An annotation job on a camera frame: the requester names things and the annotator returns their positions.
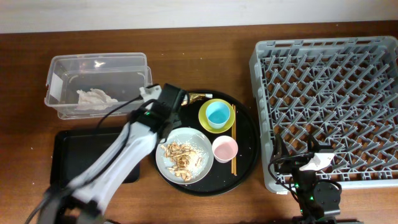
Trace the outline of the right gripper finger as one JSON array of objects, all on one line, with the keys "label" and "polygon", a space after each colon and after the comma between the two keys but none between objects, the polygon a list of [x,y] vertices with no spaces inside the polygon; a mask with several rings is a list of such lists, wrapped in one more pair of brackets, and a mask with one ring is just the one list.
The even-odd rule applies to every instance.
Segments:
[{"label": "right gripper finger", "polygon": [[282,136],[280,134],[276,134],[274,139],[273,159],[280,159],[289,155],[289,151],[282,139]]},{"label": "right gripper finger", "polygon": [[320,144],[317,139],[309,134],[307,139],[308,152],[312,153],[332,153],[332,146],[328,144]]}]

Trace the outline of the gold snack wrapper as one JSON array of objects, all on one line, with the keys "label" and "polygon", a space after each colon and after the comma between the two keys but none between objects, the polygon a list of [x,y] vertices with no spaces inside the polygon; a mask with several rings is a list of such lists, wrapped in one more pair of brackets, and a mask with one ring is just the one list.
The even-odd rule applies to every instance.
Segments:
[{"label": "gold snack wrapper", "polygon": [[199,100],[212,99],[212,98],[213,95],[211,93],[189,93],[185,95],[181,105],[186,106]]}]

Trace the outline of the yellow bowl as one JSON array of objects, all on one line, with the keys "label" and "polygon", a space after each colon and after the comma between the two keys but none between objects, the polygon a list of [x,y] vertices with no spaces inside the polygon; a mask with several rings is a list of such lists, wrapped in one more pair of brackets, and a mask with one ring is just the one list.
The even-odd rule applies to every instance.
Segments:
[{"label": "yellow bowl", "polygon": [[[215,129],[215,128],[211,127],[208,122],[208,118],[206,117],[206,109],[212,103],[216,103],[216,102],[225,104],[228,107],[228,110],[230,112],[229,119],[227,120],[226,124],[220,129]],[[208,132],[213,133],[213,134],[220,134],[220,133],[223,133],[223,132],[229,130],[233,126],[233,124],[235,122],[235,118],[236,118],[236,113],[234,112],[234,109],[231,106],[231,104],[229,104],[227,101],[222,100],[222,99],[212,99],[212,100],[206,101],[200,107],[199,112],[198,112],[198,119],[199,119],[199,122],[202,125],[202,127],[205,128]]]}]

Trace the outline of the pink cup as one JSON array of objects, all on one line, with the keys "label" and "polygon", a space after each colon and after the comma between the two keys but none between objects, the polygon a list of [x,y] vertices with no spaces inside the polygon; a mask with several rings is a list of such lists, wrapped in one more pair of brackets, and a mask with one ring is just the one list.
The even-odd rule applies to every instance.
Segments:
[{"label": "pink cup", "polygon": [[212,143],[215,159],[220,163],[227,163],[234,157],[234,139],[230,136],[219,136]]}]

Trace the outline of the light blue cup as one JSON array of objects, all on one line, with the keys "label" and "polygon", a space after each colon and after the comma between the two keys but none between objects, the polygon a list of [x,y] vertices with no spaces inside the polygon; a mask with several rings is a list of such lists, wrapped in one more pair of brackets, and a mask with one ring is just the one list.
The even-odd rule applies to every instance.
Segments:
[{"label": "light blue cup", "polygon": [[210,103],[205,111],[207,121],[214,129],[220,129],[225,126],[230,114],[228,105],[220,101]]}]

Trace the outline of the large white tissue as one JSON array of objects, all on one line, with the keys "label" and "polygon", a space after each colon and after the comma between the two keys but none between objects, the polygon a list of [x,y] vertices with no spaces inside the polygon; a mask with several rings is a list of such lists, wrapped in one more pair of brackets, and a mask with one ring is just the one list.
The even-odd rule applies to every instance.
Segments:
[{"label": "large white tissue", "polygon": [[118,100],[111,98],[103,90],[91,88],[90,91],[77,90],[77,110],[105,110]]}]

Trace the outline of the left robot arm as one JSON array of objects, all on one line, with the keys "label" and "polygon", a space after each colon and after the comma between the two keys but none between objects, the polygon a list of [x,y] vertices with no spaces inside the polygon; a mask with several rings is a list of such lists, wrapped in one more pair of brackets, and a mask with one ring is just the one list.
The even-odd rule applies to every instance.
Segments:
[{"label": "left robot arm", "polygon": [[189,93],[176,86],[140,89],[141,106],[132,111],[118,138],[64,188],[49,187],[27,218],[38,223],[107,223],[104,212],[114,193],[138,163],[177,126],[178,114],[190,102]]}]

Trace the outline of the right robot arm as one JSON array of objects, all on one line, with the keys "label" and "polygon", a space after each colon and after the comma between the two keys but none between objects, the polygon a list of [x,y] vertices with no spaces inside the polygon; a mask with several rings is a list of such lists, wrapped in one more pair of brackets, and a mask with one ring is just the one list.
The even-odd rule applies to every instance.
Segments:
[{"label": "right robot arm", "polygon": [[317,178],[317,172],[329,166],[334,156],[331,145],[318,142],[311,134],[307,138],[307,152],[291,155],[282,136],[276,134],[267,169],[299,204],[301,216],[293,217],[292,223],[338,222],[342,186]]}]

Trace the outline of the grey dishwasher rack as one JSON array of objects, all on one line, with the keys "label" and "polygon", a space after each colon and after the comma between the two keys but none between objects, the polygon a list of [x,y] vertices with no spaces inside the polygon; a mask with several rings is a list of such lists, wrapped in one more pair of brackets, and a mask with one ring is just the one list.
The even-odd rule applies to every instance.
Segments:
[{"label": "grey dishwasher rack", "polygon": [[265,40],[249,61],[266,188],[280,134],[290,154],[308,135],[335,156],[317,176],[344,189],[397,186],[397,39],[391,36]]}]

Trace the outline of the grey plate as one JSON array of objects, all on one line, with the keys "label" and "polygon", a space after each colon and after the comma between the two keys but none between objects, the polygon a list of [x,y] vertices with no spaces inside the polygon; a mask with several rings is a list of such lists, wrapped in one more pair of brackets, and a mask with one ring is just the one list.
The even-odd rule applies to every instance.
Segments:
[{"label": "grey plate", "polygon": [[[169,162],[164,156],[164,151],[160,148],[161,145],[170,144],[172,142],[177,142],[178,144],[185,144],[186,142],[201,149],[204,155],[204,161],[202,162],[201,172],[199,175],[191,181],[184,182],[180,177],[174,176],[167,167],[172,163]],[[213,165],[214,156],[211,150],[210,140],[199,130],[193,128],[177,128],[174,129],[168,136],[167,141],[160,143],[157,146],[155,152],[155,162],[160,174],[166,179],[174,184],[189,185],[199,180],[202,180],[210,171]]]}]

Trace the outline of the right wooden chopstick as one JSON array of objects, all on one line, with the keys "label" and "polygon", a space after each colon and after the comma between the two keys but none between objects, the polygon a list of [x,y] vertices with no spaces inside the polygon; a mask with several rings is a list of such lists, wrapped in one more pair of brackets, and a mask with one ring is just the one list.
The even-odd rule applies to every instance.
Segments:
[{"label": "right wooden chopstick", "polygon": [[234,112],[234,122],[233,122],[233,126],[232,126],[232,133],[231,136],[234,139],[234,157],[231,160],[231,173],[234,176],[237,176],[237,171],[236,171],[236,155],[238,152],[238,146],[237,146],[237,142],[236,142],[236,105],[232,104],[233,107],[233,112]]}]

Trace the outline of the food scraps on plate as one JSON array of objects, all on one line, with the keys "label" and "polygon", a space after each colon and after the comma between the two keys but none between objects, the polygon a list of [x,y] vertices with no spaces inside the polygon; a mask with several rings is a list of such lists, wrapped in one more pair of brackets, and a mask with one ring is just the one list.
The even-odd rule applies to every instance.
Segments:
[{"label": "food scraps on plate", "polygon": [[172,164],[167,167],[174,176],[180,177],[184,182],[196,178],[201,172],[202,162],[204,161],[203,151],[197,149],[189,143],[161,145],[164,151],[163,156]]}]

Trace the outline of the clear plastic bin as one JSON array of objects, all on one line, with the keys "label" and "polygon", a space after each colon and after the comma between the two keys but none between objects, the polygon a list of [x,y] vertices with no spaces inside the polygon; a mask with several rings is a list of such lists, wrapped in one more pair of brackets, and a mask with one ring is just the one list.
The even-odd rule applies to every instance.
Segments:
[{"label": "clear plastic bin", "polygon": [[[144,53],[59,55],[52,59],[47,75],[46,106],[57,110],[60,119],[102,117],[140,95],[140,87],[152,85],[152,74]],[[105,110],[77,110],[77,90],[103,90],[117,99]]]}]

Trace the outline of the black rectangular tray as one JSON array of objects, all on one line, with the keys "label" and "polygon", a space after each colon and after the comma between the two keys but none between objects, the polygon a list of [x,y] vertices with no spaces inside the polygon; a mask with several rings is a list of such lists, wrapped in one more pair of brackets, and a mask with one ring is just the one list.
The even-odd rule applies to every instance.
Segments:
[{"label": "black rectangular tray", "polygon": [[66,186],[87,170],[119,136],[121,127],[72,129],[55,136],[50,185]]}]

